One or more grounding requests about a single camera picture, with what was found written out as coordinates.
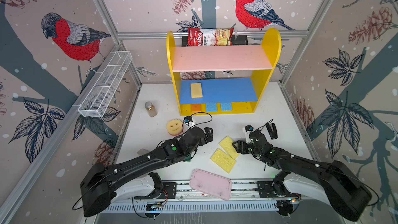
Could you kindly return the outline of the orange rectangular sponge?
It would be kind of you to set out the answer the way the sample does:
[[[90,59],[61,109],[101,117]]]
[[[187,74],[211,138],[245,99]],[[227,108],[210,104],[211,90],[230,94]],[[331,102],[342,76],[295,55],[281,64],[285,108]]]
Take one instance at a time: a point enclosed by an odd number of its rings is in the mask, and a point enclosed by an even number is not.
[[[198,113],[202,111],[201,104],[191,104],[191,113]]]

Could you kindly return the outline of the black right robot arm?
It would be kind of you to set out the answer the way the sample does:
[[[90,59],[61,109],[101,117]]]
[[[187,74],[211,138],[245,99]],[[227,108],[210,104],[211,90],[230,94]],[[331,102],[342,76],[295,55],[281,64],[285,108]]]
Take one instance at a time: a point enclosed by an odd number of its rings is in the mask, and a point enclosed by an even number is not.
[[[237,153],[252,155],[279,170],[265,188],[279,197],[305,195],[331,206],[346,220],[356,222],[372,194],[348,167],[339,161],[318,162],[270,144],[260,130],[247,131],[246,140],[233,142]]]

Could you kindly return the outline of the blue cellulose sponge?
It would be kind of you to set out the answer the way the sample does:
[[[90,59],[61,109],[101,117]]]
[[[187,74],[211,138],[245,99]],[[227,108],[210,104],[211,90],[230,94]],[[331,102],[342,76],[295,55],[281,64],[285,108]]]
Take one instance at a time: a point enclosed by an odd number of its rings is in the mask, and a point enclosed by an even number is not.
[[[233,111],[232,103],[221,103],[221,111],[222,112],[231,112]]]
[[[216,113],[218,111],[217,103],[206,103],[206,112]]]

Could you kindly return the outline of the beige orange-backed sponge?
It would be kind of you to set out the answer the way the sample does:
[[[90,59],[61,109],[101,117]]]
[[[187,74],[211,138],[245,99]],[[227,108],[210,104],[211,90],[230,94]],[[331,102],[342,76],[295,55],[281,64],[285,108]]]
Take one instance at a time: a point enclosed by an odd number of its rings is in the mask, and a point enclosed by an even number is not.
[[[192,99],[200,99],[203,97],[202,84],[201,83],[192,83],[190,84],[191,89],[191,98]]]

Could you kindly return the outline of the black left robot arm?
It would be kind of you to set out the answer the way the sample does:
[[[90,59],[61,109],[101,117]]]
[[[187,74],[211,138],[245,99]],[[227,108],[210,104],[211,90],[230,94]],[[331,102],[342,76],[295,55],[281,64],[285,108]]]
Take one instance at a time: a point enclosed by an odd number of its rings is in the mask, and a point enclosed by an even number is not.
[[[200,146],[212,142],[213,129],[192,127],[180,137],[165,140],[154,150],[123,163],[95,164],[80,183],[84,217],[94,216],[111,204],[116,190],[152,171],[184,161]]]

